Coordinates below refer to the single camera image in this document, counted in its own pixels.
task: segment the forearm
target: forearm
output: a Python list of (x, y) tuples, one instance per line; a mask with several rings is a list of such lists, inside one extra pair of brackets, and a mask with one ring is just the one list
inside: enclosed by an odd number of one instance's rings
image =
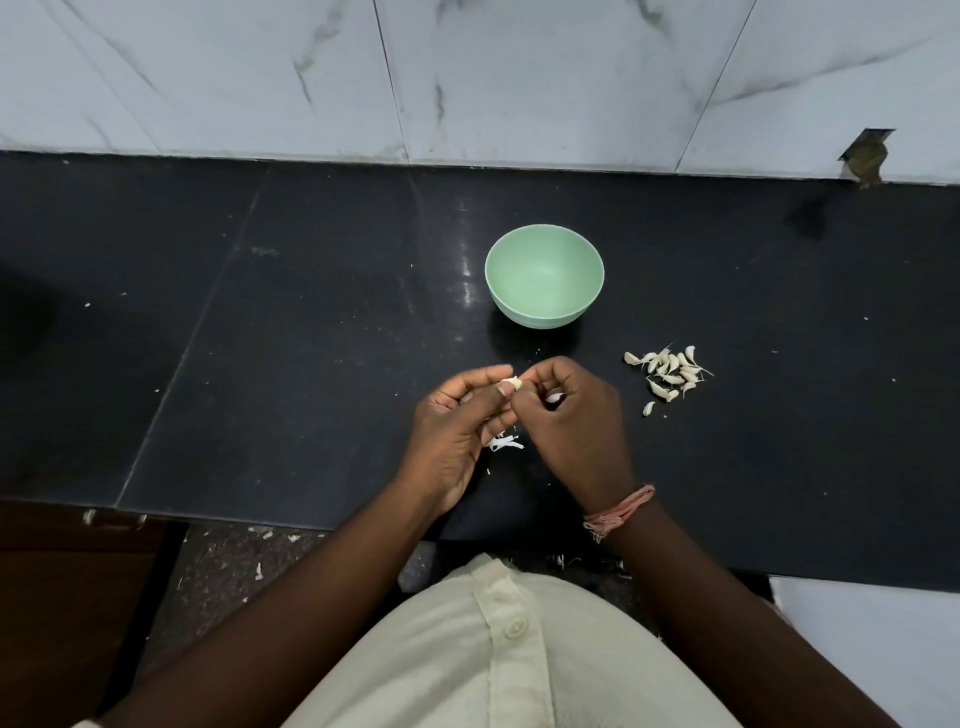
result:
[(353, 646), (431, 523), (434, 504), (412, 493), (388, 486), (103, 725), (279, 725)]
[(610, 538), (666, 642), (744, 726), (896, 726), (655, 500)]

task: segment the bowl rim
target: bowl rim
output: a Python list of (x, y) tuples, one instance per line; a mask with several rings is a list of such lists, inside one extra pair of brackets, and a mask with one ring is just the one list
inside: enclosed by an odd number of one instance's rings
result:
[[(532, 316), (528, 313), (523, 313), (523, 311), (516, 310), (511, 305), (507, 305), (507, 303), (503, 300), (503, 296), (498, 294), (495, 290), (493, 290), (493, 286), (490, 283), (490, 256), (493, 255), (493, 251), (496, 250), (496, 246), (502, 243), (503, 239), (507, 235), (513, 234), (514, 232), (526, 230), (527, 228), (555, 228), (556, 230), (572, 232), (574, 235), (580, 238), (582, 242), (586, 243), (587, 247), (593, 251), (593, 254), (596, 255), (597, 262), (600, 263), (600, 283), (597, 285), (597, 290), (590, 297), (589, 301), (584, 303), (579, 308), (574, 308), (570, 311), (567, 311), (566, 313), (561, 313), (556, 316)], [(514, 313), (517, 313), (520, 316), (528, 318), (531, 321), (556, 321), (557, 319), (562, 319), (566, 316), (573, 316), (574, 314), (583, 313), (593, 304), (594, 301), (597, 300), (597, 297), (600, 295), (600, 291), (603, 290), (603, 284), (607, 280), (607, 268), (603, 264), (603, 257), (600, 255), (600, 251), (598, 251), (596, 247), (593, 245), (593, 243), (587, 240), (579, 232), (575, 230), (571, 230), (570, 228), (565, 228), (563, 225), (554, 225), (553, 223), (531, 223), (530, 225), (521, 225), (519, 228), (513, 228), (512, 230), (506, 231), (496, 239), (496, 242), (493, 243), (493, 245), (491, 245), (491, 248), (487, 251), (487, 257), (484, 259), (483, 277), (484, 277), (484, 280), (487, 282), (487, 288), (490, 290), (491, 295), (493, 295), (494, 298), (498, 299), (501, 303), (506, 305), (507, 308), (512, 310)]]

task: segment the white shirt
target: white shirt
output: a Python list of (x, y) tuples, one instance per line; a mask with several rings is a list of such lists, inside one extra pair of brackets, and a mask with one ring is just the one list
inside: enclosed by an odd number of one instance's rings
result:
[(486, 554), (380, 621), (284, 728), (739, 726), (603, 599)]

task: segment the green bowl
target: green bowl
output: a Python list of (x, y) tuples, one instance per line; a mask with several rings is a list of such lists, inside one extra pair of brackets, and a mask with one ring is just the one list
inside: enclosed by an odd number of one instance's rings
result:
[(484, 265), (493, 302), (528, 328), (556, 328), (587, 310), (603, 288), (603, 260), (589, 241), (558, 225), (528, 225), (490, 248)]

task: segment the left hand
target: left hand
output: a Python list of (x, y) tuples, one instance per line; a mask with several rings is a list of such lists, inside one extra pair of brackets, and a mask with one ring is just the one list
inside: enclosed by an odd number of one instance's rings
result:
[(460, 500), (480, 449), (516, 423), (514, 385), (500, 381), (513, 372), (509, 364), (461, 372), (417, 405), (395, 482), (431, 499), (434, 518)]

